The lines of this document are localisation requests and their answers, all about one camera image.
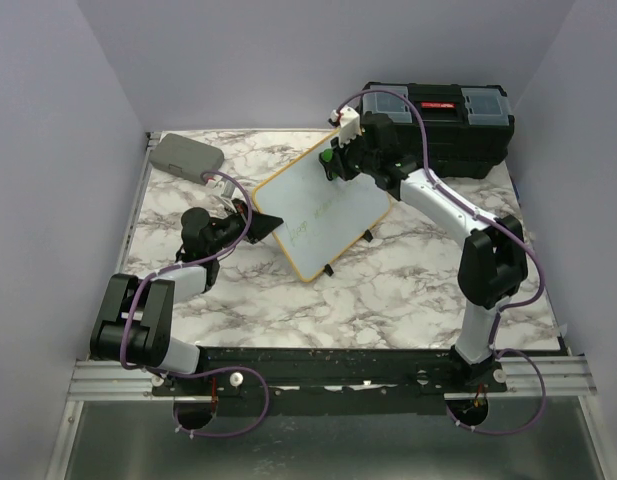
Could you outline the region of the yellow framed whiteboard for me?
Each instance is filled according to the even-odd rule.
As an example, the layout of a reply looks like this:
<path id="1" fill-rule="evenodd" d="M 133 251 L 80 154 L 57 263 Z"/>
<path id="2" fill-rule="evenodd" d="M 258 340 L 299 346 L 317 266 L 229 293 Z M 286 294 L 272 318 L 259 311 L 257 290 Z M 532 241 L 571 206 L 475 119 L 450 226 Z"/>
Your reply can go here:
<path id="1" fill-rule="evenodd" d="M 257 210 L 283 220 L 273 236 L 294 272 L 311 282 L 390 211 L 389 195 L 360 175 L 328 180 L 319 155 L 333 147 L 329 133 L 252 192 Z"/>

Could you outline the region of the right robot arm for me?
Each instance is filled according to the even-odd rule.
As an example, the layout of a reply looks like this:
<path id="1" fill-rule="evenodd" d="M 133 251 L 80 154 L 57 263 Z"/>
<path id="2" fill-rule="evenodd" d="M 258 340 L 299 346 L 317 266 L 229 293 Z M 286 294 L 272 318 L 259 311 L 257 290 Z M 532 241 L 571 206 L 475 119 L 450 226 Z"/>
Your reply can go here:
<path id="1" fill-rule="evenodd" d="M 371 146 L 370 131 L 350 107 L 334 110 L 329 122 L 339 129 L 332 151 L 320 156 L 330 181 L 350 181 L 364 174 L 395 200 L 424 214 L 461 248 L 457 282 L 466 299 L 460 358 L 448 367 L 448 379 L 468 392 L 484 380 L 481 363 L 493 356 L 491 338 L 496 314 L 519 291 L 528 276 L 523 229 L 517 218 L 499 218 L 459 196 L 434 173 L 427 174 L 414 156 L 395 157 Z"/>

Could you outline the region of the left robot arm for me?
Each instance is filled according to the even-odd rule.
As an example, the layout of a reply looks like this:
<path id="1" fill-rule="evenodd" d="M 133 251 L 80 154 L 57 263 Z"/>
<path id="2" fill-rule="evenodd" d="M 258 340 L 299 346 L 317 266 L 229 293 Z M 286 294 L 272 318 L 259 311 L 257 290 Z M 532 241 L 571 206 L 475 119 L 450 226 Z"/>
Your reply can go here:
<path id="1" fill-rule="evenodd" d="M 90 338 L 92 358 L 174 373 L 176 384 L 189 395 L 208 387 L 202 349 L 171 334 L 173 307 L 212 289 L 219 258 L 238 243 L 255 244 L 283 224 L 280 217 L 259 213 L 242 200 L 232 204 L 224 218 L 200 207 L 182 214 L 182 244 L 174 265 L 143 279 L 123 273 L 111 277 Z"/>

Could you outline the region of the green whiteboard eraser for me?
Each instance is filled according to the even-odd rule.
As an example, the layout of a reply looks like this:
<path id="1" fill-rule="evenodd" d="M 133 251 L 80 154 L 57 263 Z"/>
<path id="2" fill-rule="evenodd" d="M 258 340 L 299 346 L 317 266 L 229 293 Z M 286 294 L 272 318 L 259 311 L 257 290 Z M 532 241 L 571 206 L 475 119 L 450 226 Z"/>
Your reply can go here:
<path id="1" fill-rule="evenodd" d="M 332 149 L 326 149 L 319 154 L 319 159 L 322 163 L 329 163 L 333 159 L 334 152 Z"/>

